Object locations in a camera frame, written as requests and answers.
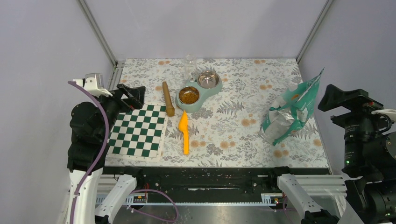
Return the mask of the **orange plastic scoop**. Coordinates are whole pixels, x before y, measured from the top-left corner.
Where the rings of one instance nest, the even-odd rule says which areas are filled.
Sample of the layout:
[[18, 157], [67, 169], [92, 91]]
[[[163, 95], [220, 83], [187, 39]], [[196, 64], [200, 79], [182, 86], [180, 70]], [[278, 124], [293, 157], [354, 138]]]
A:
[[179, 121], [178, 129], [183, 134], [183, 154], [189, 153], [189, 135], [188, 135], [188, 117], [186, 111], [183, 111], [181, 119]]

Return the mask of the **green pet food bag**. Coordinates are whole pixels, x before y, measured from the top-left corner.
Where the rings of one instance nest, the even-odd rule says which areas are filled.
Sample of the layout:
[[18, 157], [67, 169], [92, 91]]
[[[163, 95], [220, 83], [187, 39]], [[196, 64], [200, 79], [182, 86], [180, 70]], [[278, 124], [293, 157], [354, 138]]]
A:
[[323, 72], [309, 81], [290, 86], [275, 98], [263, 116], [260, 137], [275, 146], [305, 126], [314, 112]]

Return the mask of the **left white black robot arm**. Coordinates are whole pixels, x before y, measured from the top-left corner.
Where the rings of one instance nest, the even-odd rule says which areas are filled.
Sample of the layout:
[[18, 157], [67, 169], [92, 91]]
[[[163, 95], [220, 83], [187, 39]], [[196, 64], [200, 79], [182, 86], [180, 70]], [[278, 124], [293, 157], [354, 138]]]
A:
[[144, 188], [145, 180], [137, 174], [122, 174], [126, 180], [121, 188], [113, 188], [108, 198], [96, 211], [95, 200], [99, 179], [105, 167], [109, 150], [108, 138], [120, 113], [141, 109], [144, 105], [145, 86], [136, 88], [118, 84], [110, 96], [92, 95], [76, 82], [70, 84], [91, 102], [76, 105], [71, 112], [71, 145], [68, 149], [67, 168], [70, 177], [68, 224], [110, 224], [131, 192]]

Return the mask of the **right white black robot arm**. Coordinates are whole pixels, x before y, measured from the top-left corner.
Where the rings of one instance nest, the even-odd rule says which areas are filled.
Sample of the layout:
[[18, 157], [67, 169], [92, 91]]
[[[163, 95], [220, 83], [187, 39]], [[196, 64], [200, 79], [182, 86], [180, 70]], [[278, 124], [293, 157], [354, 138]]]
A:
[[356, 218], [338, 218], [317, 205], [297, 182], [289, 167], [276, 167], [265, 183], [283, 192], [294, 204], [303, 224], [380, 224], [396, 221], [396, 134], [391, 127], [396, 111], [369, 97], [363, 89], [343, 91], [329, 84], [318, 108], [337, 107], [348, 113], [331, 116], [345, 130], [344, 168], [346, 200]]

